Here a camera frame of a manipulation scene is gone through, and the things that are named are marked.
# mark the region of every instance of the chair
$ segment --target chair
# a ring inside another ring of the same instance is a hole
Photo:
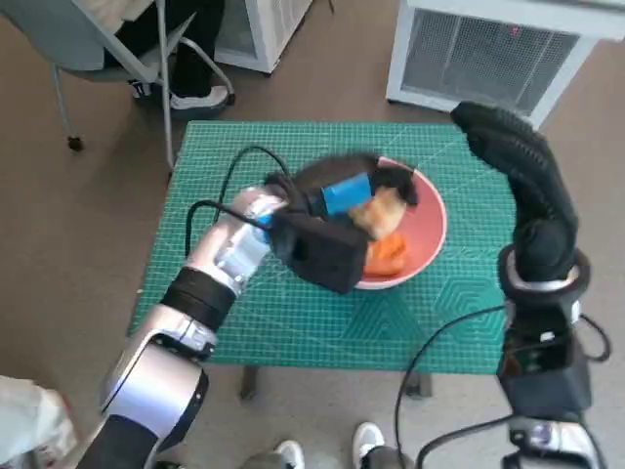
[[[161,85],[166,156],[171,168],[176,158],[172,144],[167,58],[179,43],[193,49],[213,69],[228,88],[228,105],[234,103],[234,90],[226,75],[197,44],[184,37],[192,17],[166,36],[165,0],[155,1],[159,45],[141,57],[136,57],[114,34],[101,27],[90,12],[80,5],[79,0],[0,0],[0,14],[21,30],[34,48],[52,64],[59,113],[67,134],[67,144],[72,150],[81,151],[83,144],[69,124],[60,69],[90,81],[110,82],[134,78]],[[104,68],[104,50],[108,50],[121,66]]]

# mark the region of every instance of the chair leg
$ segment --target chair leg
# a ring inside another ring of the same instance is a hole
[[[84,148],[82,140],[71,131],[71,126],[69,125],[63,89],[61,88],[61,78],[59,77],[59,68],[55,64],[52,64],[52,79],[55,82],[55,91],[57,92],[57,103],[59,105],[62,127],[67,135],[67,146],[73,151],[82,151]]]
[[[163,101],[163,120],[165,124],[165,150],[167,164],[174,169],[174,144],[172,142],[172,113],[169,108],[169,65],[167,63],[167,31],[165,26],[165,0],[156,0],[158,12],[158,44],[160,48],[161,92]]]
[[[228,104],[233,105],[236,95],[234,93],[234,87],[232,86],[232,82],[229,80],[226,74],[217,66],[217,64],[215,64],[215,62],[213,62],[210,57],[208,57],[208,54],[206,54],[204,50],[199,47],[194,41],[191,41],[187,37],[181,37],[180,42],[193,49],[193,51],[195,51],[195,54],[197,54],[203,61],[205,61],[206,64],[210,66],[211,69],[215,72],[215,74],[219,76],[219,78],[226,85],[226,88],[228,88]]]

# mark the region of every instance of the table leg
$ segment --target table leg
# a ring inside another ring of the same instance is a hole
[[[259,366],[247,364],[243,367],[243,379],[239,397],[242,401],[252,401],[256,397]]]
[[[411,371],[406,382],[405,394],[410,399],[426,399],[434,394],[432,375]]]

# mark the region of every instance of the bread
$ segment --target bread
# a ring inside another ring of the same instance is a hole
[[[406,265],[406,241],[394,232],[376,242],[369,243],[364,272],[373,276],[394,276]]]
[[[406,203],[396,189],[380,188],[371,200],[350,210],[349,214],[371,237],[381,239],[396,230],[405,211]]]

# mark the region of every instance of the black pants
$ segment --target black pants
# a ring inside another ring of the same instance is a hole
[[[176,29],[195,13],[195,18],[185,32],[212,59],[215,57],[215,40],[224,17],[226,0],[167,0],[165,21],[167,32]],[[156,5],[151,4],[135,21],[125,21],[115,34],[136,56],[158,46]],[[110,53],[104,57],[104,66],[119,66]],[[204,97],[211,92],[211,68],[184,44],[178,48],[171,90],[181,98]]]

